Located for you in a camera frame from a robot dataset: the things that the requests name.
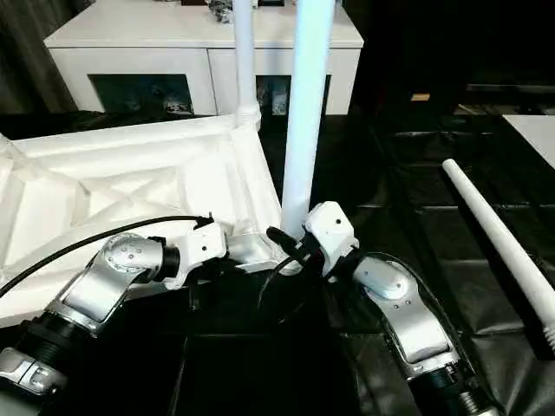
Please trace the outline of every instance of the white cabinet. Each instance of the white cabinet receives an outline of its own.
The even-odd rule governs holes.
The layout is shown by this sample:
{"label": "white cabinet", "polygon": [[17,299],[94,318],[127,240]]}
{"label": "white cabinet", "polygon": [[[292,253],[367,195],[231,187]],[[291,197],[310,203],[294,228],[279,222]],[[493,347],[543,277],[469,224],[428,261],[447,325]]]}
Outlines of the white cabinet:
{"label": "white cabinet", "polygon": [[[255,72],[263,114],[285,114],[296,8],[253,12]],[[235,38],[207,7],[101,0],[45,41],[81,110],[146,109],[229,114],[237,107]],[[346,114],[362,38],[340,6],[330,40],[326,114]]]}

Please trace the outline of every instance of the white tube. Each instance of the white tube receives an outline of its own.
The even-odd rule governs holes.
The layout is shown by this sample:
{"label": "white tube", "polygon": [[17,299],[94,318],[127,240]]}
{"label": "white tube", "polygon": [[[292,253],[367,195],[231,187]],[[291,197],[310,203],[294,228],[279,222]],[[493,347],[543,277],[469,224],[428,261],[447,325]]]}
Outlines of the white tube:
{"label": "white tube", "polygon": [[555,290],[456,162],[452,159],[444,161],[443,169],[513,273],[542,321],[545,337],[555,352]]}
{"label": "white tube", "polygon": [[334,11],[335,0],[297,3],[281,217],[281,228],[297,238],[309,211]]}
{"label": "white tube", "polygon": [[254,78],[254,30],[251,0],[233,0],[235,56],[237,60],[238,127],[260,122]]}

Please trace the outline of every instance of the glass cabinet door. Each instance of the glass cabinet door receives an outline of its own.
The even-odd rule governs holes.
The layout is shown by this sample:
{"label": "glass cabinet door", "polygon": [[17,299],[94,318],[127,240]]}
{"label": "glass cabinet door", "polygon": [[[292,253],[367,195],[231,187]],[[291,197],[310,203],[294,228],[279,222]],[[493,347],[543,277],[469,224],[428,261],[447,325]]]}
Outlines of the glass cabinet door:
{"label": "glass cabinet door", "polygon": [[67,48],[50,53],[80,110],[216,114],[206,49]]}

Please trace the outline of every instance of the black cable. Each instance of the black cable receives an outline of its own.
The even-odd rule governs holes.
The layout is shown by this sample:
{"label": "black cable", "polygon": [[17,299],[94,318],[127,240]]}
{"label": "black cable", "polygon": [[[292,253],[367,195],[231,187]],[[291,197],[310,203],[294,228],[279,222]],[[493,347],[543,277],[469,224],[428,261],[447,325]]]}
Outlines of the black cable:
{"label": "black cable", "polygon": [[71,251],[75,251],[77,249],[80,249],[81,247],[83,247],[87,244],[94,243],[95,241],[102,240],[103,238],[106,238],[106,237],[112,237],[113,235],[119,234],[121,232],[125,232],[125,231],[129,231],[129,230],[133,230],[135,228],[143,227],[145,225],[165,223],[165,222],[168,222],[168,221],[206,221],[206,220],[211,220],[211,219],[210,218],[204,218],[204,217],[195,217],[195,216],[191,216],[191,215],[173,215],[173,216],[168,216],[168,217],[150,218],[150,219],[145,219],[143,221],[138,221],[136,223],[123,225],[122,227],[114,228],[112,230],[104,231],[104,232],[101,232],[100,234],[95,234],[91,237],[87,237],[87,238],[85,238],[81,241],[73,243],[73,244],[71,244],[67,247],[64,247],[63,249],[60,249],[60,250],[52,253],[51,255],[45,257],[40,262],[37,262],[37,263],[33,264],[32,266],[28,267],[27,269],[25,269],[24,271],[19,273],[17,276],[15,276],[9,282],[7,282],[2,288],[0,288],[0,298],[3,297],[4,295],[6,295],[6,293],[8,293],[10,290],[12,290],[15,286],[17,286],[19,283],[21,283],[27,277],[29,277],[30,275],[32,275],[36,271],[40,270],[41,268],[43,268],[47,264],[52,263],[56,259],[58,259],[62,256],[65,256],[66,254],[70,253]]}
{"label": "black cable", "polygon": [[260,288],[260,292],[258,292],[258,302],[257,302],[258,309],[262,307],[262,301],[264,300],[264,293],[268,289],[268,286],[270,286],[270,283],[272,283],[276,279],[276,277],[278,277],[279,272],[282,269],[284,269],[285,266],[287,266],[289,263],[293,262],[294,260],[295,259],[293,257],[287,257],[285,260],[283,260],[283,262],[278,264],[274,270],[271,271],[268,277],[266,277],[266,280],[264,281],[262,288]]}

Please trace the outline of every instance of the white plastic part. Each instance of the white plastic part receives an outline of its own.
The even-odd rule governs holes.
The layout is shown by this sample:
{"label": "white plastic part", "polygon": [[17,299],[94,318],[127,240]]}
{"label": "white plastic part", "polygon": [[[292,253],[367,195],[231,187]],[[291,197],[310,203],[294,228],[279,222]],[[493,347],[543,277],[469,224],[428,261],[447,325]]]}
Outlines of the white plastic part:
{"label": "white plastic part", "polygon": [[335,0],[297,5],[295,63],[285,154],[282,229],[300,238],[309,211]]}
{"label": "white plastic part", "polygon": [[316,205],[304,226],[320,244],[324,257],[324,276],[336,266],[339,257],[346,257],[354,247],[359,246],[355,229],[337,202]]}
{"label": "white plastic part", "polygon": [[555,352],[555,290],[457,163],[448,159],[443,169],[534,308]]}
{"label": "white plastic part", "polygon": [[252,3],[233,0],[235,54],[237,55],[238,126],[256,124],[259,127],[260,106],[254,77],[254,31]]}
{"label": "white plastic part", "polygon": [[[235,125],[228,115],[18,141],[0,137],[0,284],[94,234],[210,212],[232,258],[247,270],[275,266],[279,253],[264,233],[279,226],[278,196],[256,128]],[[179,221],[133,232],[173,243],[193,226]],[[0,326],[40,313],[103,243],[61,257],[17,285],[0,299]]]}
{"label": "white plastic part", "polygon": [[218,223],[187,233],[175,242],[175,246],[180,250],[180,269],[175,278],[165,279],[163,282],[170,290],[182,288],[191,270],[198,268],[203,262],[227,254],[224,230]]}

